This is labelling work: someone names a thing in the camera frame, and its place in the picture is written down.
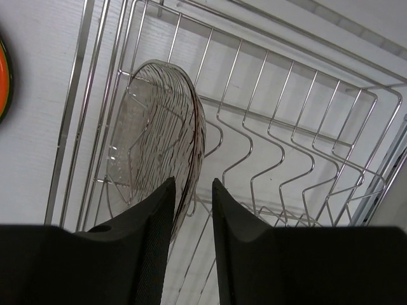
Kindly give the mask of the black plate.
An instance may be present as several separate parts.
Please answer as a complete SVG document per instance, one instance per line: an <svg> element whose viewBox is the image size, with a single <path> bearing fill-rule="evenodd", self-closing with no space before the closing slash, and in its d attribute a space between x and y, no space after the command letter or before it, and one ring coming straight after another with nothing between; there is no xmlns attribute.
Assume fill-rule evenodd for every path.
<svg viewBox="0 0 407 305"><path fill-rule="evenodd" d="M8 99L8 104L6 106L6 111L4 112L4 115L2 117L0 117L1 122L3 122L10 109L10 106L11 106L11 103L13 100L13 93L14 93L14 87L15 87L15 73L14 73L14 69L13 69L12 56L10 55L9 49L6 44L6 40L4 39L3 36L1 36L1 41L3 42L4 47L6 48L8 65L9 65L10 76L11 76L10 95L9 95L9 99Z"/></svg>

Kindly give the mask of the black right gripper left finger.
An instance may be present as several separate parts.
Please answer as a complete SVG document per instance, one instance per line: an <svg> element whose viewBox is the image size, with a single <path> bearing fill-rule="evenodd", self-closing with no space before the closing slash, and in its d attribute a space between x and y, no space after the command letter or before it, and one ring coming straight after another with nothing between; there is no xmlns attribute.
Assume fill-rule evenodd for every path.
<svg viewBox="0 0 407 305"><path fill-rule="evenodd" d="M176 183L91 228L1 226L2 304L159 304Z"/></svg>

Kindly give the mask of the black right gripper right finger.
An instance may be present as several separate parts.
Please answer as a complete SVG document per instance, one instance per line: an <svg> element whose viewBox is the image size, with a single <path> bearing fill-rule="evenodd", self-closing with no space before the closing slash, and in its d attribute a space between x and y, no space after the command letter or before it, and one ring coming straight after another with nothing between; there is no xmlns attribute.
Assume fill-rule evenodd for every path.
<svg viewBox="0 0 407 305"><path fill-rule="evenodd" d="M273 227L212 183L221 304L405 304L398 227Z"/></svg>

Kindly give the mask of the orange plate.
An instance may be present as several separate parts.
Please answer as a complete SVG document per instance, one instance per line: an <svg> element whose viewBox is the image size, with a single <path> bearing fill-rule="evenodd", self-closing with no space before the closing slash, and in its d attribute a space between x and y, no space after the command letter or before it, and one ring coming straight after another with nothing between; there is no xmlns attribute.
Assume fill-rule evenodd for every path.
<svg viewBox="0 0 407 305"><path fill-rule="evenodd" d="M3 42L1 41L1 117L6 111L6 106L8 104L8 99L10 95L10 84L11 76L8 65L6 48L4 47Z"/></svg>

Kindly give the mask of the smoky grey glass plate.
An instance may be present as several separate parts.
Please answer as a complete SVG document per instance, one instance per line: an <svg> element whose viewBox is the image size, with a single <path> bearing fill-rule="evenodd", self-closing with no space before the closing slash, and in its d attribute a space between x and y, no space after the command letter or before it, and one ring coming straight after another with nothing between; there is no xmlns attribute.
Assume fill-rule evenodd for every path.
<svg viewBox="0 0 407 305"><path fill-rule="evenodd" d="M174 178L171 238L179 234L205 158L205 112L184 69L152 59L131 75L118 108L105 178L115 217Z"/></svg>

